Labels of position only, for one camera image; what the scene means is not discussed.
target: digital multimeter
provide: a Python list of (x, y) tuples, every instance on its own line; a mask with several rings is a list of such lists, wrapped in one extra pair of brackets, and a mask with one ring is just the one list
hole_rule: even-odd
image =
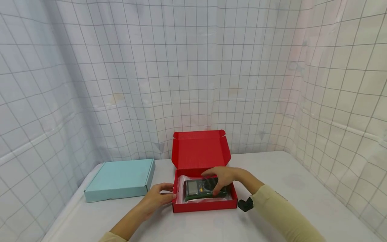
[(218, 182), (217, 177), (188, 180), (184, 182), (185, 201), (200, 198), (225, 197), (227, 187), (222, 187), (219, 194), (213, 196), (212, 192)]

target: beige sleeve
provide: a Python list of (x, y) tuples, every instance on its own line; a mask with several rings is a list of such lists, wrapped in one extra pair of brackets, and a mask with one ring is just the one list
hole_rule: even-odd
[(98, 242), (126, 242), (126, 240), (111, 232), (106, 232)]
[(286, 199), (270, 186), (262, 186), (252, 196), (254, 208), (288, 242), (324, 242), (324, 237)]

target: table surface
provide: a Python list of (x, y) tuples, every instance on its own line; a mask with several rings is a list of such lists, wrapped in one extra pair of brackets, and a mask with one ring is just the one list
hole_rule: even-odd
[[(234, 154), (229, 166), (250, 171), (285, 197), (320, 231), (327, 241), (381, 241), (291, 155), (283, 151)], [(96, 242), (142, 197), (86, 203), (83, 189), (96, 167), (73, 195), (43, 241)], [(156, 160), (152, 184), (173, 183), (170, 159)], [(234, 182), (239, 199), (249, 192)], [(133, 235), (133, 241), (284, 241), (255, 210), (240, 209), (173, 213), (172, 206), (155, 212)]]

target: open box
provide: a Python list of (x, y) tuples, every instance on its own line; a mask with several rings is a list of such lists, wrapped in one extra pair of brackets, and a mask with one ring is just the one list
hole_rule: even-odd
[[(173, 193), (177, 194), (178, 178), (181, 175), (201, 177), (201, 173), (215, 166), (225, 166), (231, 159), (226, 132), (208, 130), (175, 132), (173, 134), (172, 163), (176, 167)], [(236, 208), (238, 197), (234, 185), (230, 184), (232, 200), (205, 203), (177, 204), (172, 201), (174, 213)]]

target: blue cardboard box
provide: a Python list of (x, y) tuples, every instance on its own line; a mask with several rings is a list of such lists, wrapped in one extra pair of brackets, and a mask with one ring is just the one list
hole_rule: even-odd
[(144, 196), (154, 169), (154, 159), (105, 162), (84, 191), (86, 202)]

